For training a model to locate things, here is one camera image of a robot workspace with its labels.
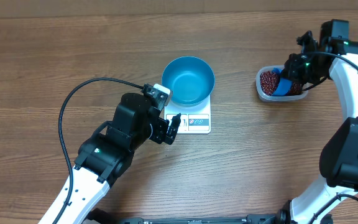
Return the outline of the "blue plastic measuring scoop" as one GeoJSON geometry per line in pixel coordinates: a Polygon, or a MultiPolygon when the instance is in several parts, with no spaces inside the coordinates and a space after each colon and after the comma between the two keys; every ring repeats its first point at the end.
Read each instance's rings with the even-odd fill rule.
{"type": "Polygon", "coordinates": [[[281,77],[282,70],[273,68],[273,93],[272,96],[285,96],[291,89],[292,81],[281,77]]]}

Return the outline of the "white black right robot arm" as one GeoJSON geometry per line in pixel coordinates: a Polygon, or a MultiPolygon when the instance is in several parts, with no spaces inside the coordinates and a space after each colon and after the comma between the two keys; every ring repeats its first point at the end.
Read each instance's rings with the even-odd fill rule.
{"type": "Polygon", "coordinates": [[[310,31],[297,38],[281,79],[316,87],[327,79],[339,95],[343,124],[323,147],[319,177],[278,211],[274,223],[332,223],[329,212],[343,200],[358,202],[358,42],[349,39],[349,22],[321,25],[319,40],[310,31]]]}

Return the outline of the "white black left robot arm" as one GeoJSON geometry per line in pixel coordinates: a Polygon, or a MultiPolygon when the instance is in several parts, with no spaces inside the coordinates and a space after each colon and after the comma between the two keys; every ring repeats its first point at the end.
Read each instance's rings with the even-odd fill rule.
{"type": "Polygon", "coordinates": [[[146,140],[172,144],[180,115],[160,117],[169,94],[159,90],[126,93],[112,120],[101,124],[79,148],[73,176],[67,179],[41,223],[83,223],[93,207],[129,168],[135,150],[146,140]]]}

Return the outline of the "white digital kitchen scale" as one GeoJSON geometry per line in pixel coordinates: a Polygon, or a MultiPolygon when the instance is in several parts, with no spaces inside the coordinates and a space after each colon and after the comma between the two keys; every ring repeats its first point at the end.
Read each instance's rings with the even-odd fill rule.
{"type": "Polygon", "coordinates": [[[181,114],[178,134],[209,134],[211,132],[211,95],[198,104],[177,103],[172,98],[164,109],[164,119],[181,114]]]}

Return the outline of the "teal metal bowl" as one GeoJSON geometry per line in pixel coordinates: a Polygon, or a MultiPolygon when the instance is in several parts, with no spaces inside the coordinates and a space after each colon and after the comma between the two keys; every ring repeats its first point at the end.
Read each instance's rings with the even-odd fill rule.
{"type": "Polygon", "coordinates": [[[193,56],[172,60],[162,73],[162,85],[173,91],[172,101],[182,106],[202,103],[213,92],[215,81],[209,64],[193,56]]]}

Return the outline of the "red adzuki beans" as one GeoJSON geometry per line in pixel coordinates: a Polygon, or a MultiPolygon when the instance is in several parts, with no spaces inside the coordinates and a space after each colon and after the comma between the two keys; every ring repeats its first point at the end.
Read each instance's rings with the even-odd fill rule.
{"type": "MultiPolygon", "coordinates": [[[[262,91],[272,96],[273,93],[273,75],[271,71],[263,72],[260,76],[260,82],[262,91]]],[[[302,93],[303,85],[299,83],[292,82],[292,86],[290,91],[285,96],[293,96],[293,95],[300,95],[302,93]]]]}

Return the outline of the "clear plastic container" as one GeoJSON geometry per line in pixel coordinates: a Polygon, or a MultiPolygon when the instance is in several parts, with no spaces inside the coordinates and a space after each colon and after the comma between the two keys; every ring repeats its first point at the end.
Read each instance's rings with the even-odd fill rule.
{"type": "Polygon", "coordinates": [[[270,103],[279,103],[279,102],[301,100],[307,96],[308,91],[303,91],[300,95],[293,95],[293,96],[270,96],[270,95],[265,94],[262,91],[260,76],[263,72],[272,71],[274,68],[283,70],[284,66],[283,65],[271,65],[271,66],[267,66],[267,67],[262,67],[256,74],[256,78],[255,78],[256,89],[257,89],[257,93],[258,93],[261,101],[270,102],[270,103]]]}

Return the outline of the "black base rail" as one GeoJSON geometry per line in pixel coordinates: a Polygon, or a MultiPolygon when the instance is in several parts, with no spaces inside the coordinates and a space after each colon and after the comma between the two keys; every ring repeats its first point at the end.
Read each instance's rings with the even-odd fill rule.
{"type": "Polygon", "coordinates": [[[214,218],[161,218],[144,219],[140,217],[118,219],[110,213],[95,208],[86,217],[84,223],[115,224],[274,224],[279,223],[275,214],[251,214],[246,217],[214,218]]]}

